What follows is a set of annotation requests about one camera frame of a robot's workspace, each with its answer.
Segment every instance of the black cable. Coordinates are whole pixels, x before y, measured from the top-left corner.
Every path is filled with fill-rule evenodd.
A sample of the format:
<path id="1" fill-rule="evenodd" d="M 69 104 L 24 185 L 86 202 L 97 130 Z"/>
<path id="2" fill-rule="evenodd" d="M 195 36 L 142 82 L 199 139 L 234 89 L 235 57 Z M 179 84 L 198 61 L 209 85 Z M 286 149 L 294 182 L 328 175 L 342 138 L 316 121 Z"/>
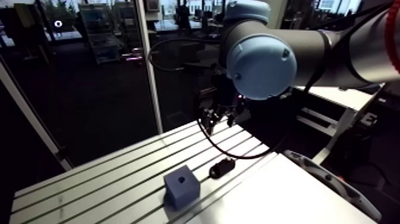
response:
<path id="1" fill-rule="evenodd" d="M 249 156 L 234 155 L 234 154 L 228 153 L 228 152 L 225 151 L 225 150 L 222 150 L 217 144 L 215 144 L 215 143 L 213 142 L 213 140 L 211 140 L 211 138 L 210 138 L 210 136 L 208 135 L 208 133 L 204 130 L 203 126 L 200 124 L 199 119 L 196 119 L 196 122 L 197 122 L 198 126 L 200 127 L 201 132 L 203 132 L 203 134 L 205 135 L 205 137 L 207 138 L 207 140 L 211 143 L 211 145 L 212 145 L 214 148 L 216 148 L 219 152 L 225 154 L 226 156 L 229 156 L 229 157 L 232 157 L 232 158 L 236 158 L 236 159 L 239 159 L 239 160 L 252 160 L 252 159 L 255 159 L 255 158 L 263 157 L 263 156 L 265 156 L 265 155 L 267 155 L 267 154 L 269 154 L 269 153 L 272 153 L 272 152 L 275 151 L 276 148 L 283 142 L 283 140 L 285 140 L 286 137 L 288 136 L 288 132 L 286 132 L 285 135 L 284 135 L 282 138 L 280 138 L 280 140 L 278 141 L 278 143 L 277 143 L 274 147 L 271 147 L 271 148 L 269 148 L 269 149 L 265 150 L 264 152 L 259 153 L 259 154 L 257 154 L 257 155 L 249 155 Z"/>
<path id="2" fill-rule="evenodd" d="M 147 58 L 149 60 L 149 62 L 153 65 L 153 67 L 155 67 L 158 70 L 161 71 L 166 71 L 166 72 L 175 72 L 175 71 L 182 71 L 184 68 L 183 67 L 179 67 L 179 68 L 175 68 L 175 69 L 166 69 L 166 68 L 162 68 L 160 66 L 158 66 L 157 64 L 154 63 L 153 61 L 153 57 L 152 57 L 152 51 L 159 47 L 160 45 L 163 45 L 165 43 L 169 43 L 169 42 L 180 42 L 180 41 L 185 41 L 185 42 L 196 42 L 196 43 L 208 43 L 208 44 L 216 44 L 216 43 L 220 43 L 220 41 L 210 41 L 210 40 L 203 40 L 203 39 L 194 39 L 194 38 L 178 38 L 178 39 L 171 39 L 171 40 L 166 40 L 166 41 L 160 41 L 158 43 L 156 43 L 153 47 L 150 48 L 148 54 L 147 54 Z"/>

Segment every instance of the glass wall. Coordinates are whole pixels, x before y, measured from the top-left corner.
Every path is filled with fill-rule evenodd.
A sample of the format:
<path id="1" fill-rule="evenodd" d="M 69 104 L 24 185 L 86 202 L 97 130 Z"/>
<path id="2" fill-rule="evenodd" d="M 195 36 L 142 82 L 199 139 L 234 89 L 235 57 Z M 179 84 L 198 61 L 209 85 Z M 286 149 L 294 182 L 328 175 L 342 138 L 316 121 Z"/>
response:
<path id="1" fill-rule="evenodd" d="M 201 2 L 201 0 L 187 0 L 186 6 L 190 12 L 190 32 L 185 32 L 185 28 L 170 32 L 159 30 L 149 32 L 151 46 L 161 41 L 182 37 L 207 38 L 208 33 L 201 29 Z M 213 2 L 206 0 L 205 9 L 213 9 Z M 212 86 L 212 70 L 201 68 L 202 63 L 205 63 L 205 66 L 211 66 L 210 62 L 217 62 L 218 48 L 202 43 L 170 42 L 154 49 L 152 57 L 155 64 L 165 69 L 185 68 L 182 71 L 173 72 L 154 68 L 164 131 L 192 122 L 195 119 L 193 92 Z"/>
<path id="2" fill-rule="evenodd" d="M 47 19 L 31 3 L 0 10 L 15 43 L 0 54 L 72 164 L 156 135 L 136 1 L 43 1 Z"/>

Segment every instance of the metal work surface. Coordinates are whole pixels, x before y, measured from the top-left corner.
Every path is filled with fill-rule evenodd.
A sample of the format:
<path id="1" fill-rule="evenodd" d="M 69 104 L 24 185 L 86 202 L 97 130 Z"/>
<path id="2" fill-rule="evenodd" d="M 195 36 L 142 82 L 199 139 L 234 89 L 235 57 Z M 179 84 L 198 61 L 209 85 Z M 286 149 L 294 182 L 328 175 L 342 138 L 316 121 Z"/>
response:
<path id="1" fill-rule="evenodd" d="M 240 126 L 229 128 L 225 121 L 214 133 L 213 141 L 233 154 L 254 155 L 268 149 Z M 226 223 L 247 220 L 253 213 L 260 220 L 252 223 L 264 223 L 264 219 L 277 223 L 284 213 L 302 213 L 304 218 L 296 221 L 307 223 L 321 223 L 323 216 L 337 223 L 373 223 L 280 157 L 271 153 L 261 159 L 240 160 L 227 175 L 210 179 L 210 167 L 225 156 L 211 147 L 192 122 L 16 192 L 10 223 Z M 163 203 L 163 176 L 184 164 L 201 182 L 201 193 L 176 212 Z"/>
<path id="2" fill-rule="evenodd" d="M 214 132 L 213 140 L 231 153 L 268 148 L 240 126 L 223 122 Z M 259 162 L 240 161 L 214 181 L 208 171 L 223 158 L 192 122 L 16 192 L 10 223 L 139 222 L 163 211 L 163 176 L 184 164 L 201 181 L 204 199 Z"/>

